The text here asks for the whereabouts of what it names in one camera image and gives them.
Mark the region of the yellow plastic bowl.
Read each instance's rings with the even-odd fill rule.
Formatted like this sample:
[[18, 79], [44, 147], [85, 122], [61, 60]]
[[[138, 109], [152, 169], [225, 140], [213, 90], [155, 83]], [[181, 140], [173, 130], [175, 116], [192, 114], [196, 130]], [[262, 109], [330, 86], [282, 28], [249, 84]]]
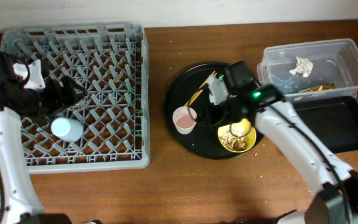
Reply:
[[242, 153], [253, 147], [257, 139], [257, 133], [247, 119], [242, 119], [239, 123], [228, 124], [218, 128], [218, 139], [227, 151]]

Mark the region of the light blue plastic cup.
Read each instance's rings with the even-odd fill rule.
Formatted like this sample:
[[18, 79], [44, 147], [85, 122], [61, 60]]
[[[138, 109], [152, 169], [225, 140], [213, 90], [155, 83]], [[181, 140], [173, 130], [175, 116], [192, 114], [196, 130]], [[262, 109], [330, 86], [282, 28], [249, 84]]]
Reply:
[[82, 137], [83, 126], [75, 119], [56, 118], [51, 124], [52, 133], [66, 142], [75, 142]]

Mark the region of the pink plastic cup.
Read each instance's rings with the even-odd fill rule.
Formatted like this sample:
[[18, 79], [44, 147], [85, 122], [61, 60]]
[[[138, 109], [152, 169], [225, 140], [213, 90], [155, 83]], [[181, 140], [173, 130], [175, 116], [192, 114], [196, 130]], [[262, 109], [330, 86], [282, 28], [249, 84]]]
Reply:
[[172, 121], [180, 134], [190, 134], [196, 126], [197, 113], [193, 108], [181, 106], [172, 115]]

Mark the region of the brown snack wrapper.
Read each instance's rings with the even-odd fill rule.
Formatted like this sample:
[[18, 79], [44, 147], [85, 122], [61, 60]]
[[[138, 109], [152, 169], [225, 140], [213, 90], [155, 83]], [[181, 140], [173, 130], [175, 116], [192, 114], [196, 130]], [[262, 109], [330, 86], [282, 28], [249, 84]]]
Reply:
[[314, 91], [324, 91], [324, 90], [332, 90], [337, 87], [337, 83], [328, 83], [324, 85], [318, 85], [311, 88], [307, 88], [305, 90], [300, 90], [299, 93], [308, 93], [308, 92], [314, 92]]

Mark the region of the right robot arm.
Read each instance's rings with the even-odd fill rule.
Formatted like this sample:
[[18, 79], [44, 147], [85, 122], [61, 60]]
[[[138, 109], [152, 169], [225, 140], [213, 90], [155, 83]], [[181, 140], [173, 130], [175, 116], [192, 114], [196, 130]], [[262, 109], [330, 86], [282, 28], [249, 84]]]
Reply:
[[247, 119], [290, 161], [313, 196], [310, 206], [275, 223], [358, 223], [358, 171], [334, 155], [272, 84], [261, 85], [243, 61], [212, 72], [200, 86], [221, 117], [215, 126]]

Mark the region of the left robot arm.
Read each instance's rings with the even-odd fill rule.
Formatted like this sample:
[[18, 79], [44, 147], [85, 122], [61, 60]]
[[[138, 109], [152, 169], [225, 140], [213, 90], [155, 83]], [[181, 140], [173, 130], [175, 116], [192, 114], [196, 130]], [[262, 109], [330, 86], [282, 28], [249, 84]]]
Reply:
[[78, 103], [87, 91], [69, 76], [45, 81], [49, 65], [31, 64], [0, 51], [0, 223], [70, 223], [64, 213], [45, 213], [22, 150], [23, 117], [52, 115]]

